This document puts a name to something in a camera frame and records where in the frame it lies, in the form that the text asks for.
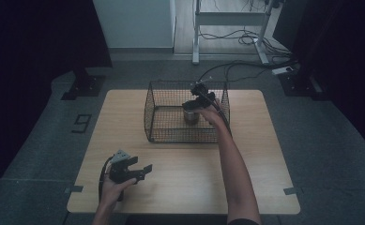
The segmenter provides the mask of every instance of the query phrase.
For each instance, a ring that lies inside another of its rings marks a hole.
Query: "wire mesh cage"
[[[182,103],[195,100],[190,90],[195,82],[150,82],[144,106],[144,131],[152,143],[216,143],[215,129],[199,115],[188,123]],[[230,107],[226,82],[206,82],[208,92],[220,100],[227,121]]]

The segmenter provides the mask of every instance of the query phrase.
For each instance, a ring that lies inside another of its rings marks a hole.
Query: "metal frame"
[[[200,12],[200,1],[201,0],[196,0],[196,11],[194,13],[194,39],[192,54],[192,63],[194,65],[199,64],[199,27],[201,25],[262,26],[259,37],[254,39],[255,49],[258,52],[261,62],[264,65],[269,64],[262,44],[274,0],[269,1],[266,12]]]
[[[217,143],[215,129],[199,116],[195,123],[185,120],[183,103],[195,100],[195,81],[152,81],[144,105],[144,132],[151,143]],[[222,112],[230,122],[226,82],[206,82],[209,92],[221,101]]]

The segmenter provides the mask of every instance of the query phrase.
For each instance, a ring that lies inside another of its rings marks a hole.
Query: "white wall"
[[[108,48],[173,48],[175,0],[94,0]]]

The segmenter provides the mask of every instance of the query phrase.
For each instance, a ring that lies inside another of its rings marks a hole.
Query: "fingers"
[[[192,110],[194,113],[202,113],[203,111],[203,108],[198,108],[198,109],[195,109],[195,110]]]
[[[137,182],[137,179],[136,178],[132,178],[124,183],[121,183],[121,184],[118,184],[121,189],[125,189],[125,188],[128,188],[129,186],[135,184]]]
[[[106,172],[105,172],[105,174],[103,175],[104,181],[112,181],[112,180],[110,179],[110,175],[109,175],[110,169],[111,169],[111,166],[109,166],[109,167],[106,169]]]

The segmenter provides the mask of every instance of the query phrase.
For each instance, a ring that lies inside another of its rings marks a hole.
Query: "light wood tabletop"
[[[144,133],[147,90],[111,90],[85,153],[68,210],[95,213],[101,168],[118,149],[138,157],[130,170],[153,164],[144,181],[125,191],[115,212],[136,214],[227,214],[218,146],[215,143],[152,143]],[[281,147],[257,90],[229,90],[231,130],[249,169],[261,214],[297,214],[296,194]]]

